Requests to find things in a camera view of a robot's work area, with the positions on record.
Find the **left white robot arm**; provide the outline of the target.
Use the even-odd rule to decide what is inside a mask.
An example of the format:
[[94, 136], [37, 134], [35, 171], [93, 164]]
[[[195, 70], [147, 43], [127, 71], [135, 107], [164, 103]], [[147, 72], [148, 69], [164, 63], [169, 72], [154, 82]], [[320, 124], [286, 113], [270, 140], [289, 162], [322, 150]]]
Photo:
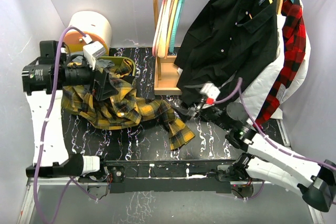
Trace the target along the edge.
[[98, 156], [68, 154], [65, 146], [61, 101], [62, 89], [80, 85], [89, 87], [94, 98], [115, 94], [116, 89], [107, 83], [107, 74], [98, 71], [98, 58], [105, 53], [104, 46], [91, 42], [83, 47], [79, 66], [69, 64], [77, 57], [68, 54], [62, 44], [57, 57], [58, 42], [40, 42], [40, 56], [22, 70], [23, 91], [29, 103], [34, 130], [34, 158], [26, 168], [27, 177], [57, 178], [91, 175], [96, 181], [108, 177], [108, 168]]

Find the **yellow plaid shirt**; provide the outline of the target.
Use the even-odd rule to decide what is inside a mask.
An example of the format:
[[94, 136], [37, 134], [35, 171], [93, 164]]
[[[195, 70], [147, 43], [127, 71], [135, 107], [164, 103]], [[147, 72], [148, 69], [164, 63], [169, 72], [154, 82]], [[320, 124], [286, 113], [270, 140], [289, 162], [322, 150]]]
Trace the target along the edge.
[[180, 148], [194, 138], [192, 130], [175, 115], [169, 103], [137, 97], [131, 76], [121, 77], [110, 71], [109, 75], [118, 90], [117, 95], [98, 101], [83, 85], [65, 86], [62, 89], [62, 107], [101, 130], [120, 130], [159, 118], [169, 133], [171, 150]]

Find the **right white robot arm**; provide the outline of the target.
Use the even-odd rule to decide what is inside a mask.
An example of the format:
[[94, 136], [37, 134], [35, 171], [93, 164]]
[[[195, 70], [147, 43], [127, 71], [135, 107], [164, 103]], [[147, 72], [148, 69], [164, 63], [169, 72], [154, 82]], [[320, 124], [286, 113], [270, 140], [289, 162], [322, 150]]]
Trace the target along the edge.
[[232, 168], [238, 179], [271, 182], [294, 192], [321, 212], [328, 212], [335, 204], [334, 162], [309, 159], [258, 132], [241, 103], [232, 102], [224, 109], [204, 105], [176, 111], [185, 120], [200, 117], [229, 131], [225, 138], [243, 151]]

